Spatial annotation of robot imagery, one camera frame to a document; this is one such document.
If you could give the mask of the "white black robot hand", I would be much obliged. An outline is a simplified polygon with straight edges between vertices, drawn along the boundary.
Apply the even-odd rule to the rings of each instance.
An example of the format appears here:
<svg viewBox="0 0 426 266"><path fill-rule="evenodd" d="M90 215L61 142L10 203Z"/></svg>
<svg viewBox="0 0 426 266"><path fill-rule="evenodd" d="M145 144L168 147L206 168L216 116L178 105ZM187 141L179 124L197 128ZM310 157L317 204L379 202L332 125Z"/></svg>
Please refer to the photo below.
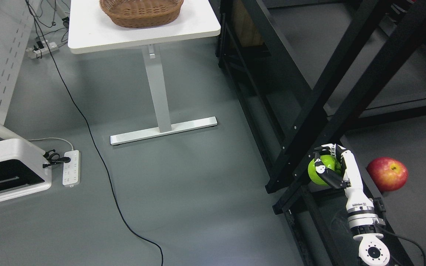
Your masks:
<svg viewBox="0 0 426 266"><path fill-rule="evenodd" d="M341 175L322 162L321 156L331 155L341 165ZM314 168L318 177L335 189L344 189L348 202L346 210L355 207L373 207L373 202L365 195L362 177L353 153L338 144L324 144L314 149Z"/></svg>

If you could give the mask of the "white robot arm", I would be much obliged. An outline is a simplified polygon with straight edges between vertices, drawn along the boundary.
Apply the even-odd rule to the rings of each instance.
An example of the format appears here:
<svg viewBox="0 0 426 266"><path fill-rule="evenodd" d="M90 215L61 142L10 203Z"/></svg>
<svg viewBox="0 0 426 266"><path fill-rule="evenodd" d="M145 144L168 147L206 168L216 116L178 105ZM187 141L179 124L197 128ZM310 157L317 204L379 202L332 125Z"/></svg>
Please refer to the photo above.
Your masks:
<svg viewBox="0 0 426 266"><path fill-rule="evenodd" d="M359 242L358 257L367 266L387 266L390 261L388 247L383 238L380 225L384 225L373 207L348 209L348 223L353 239Z"/></svg>

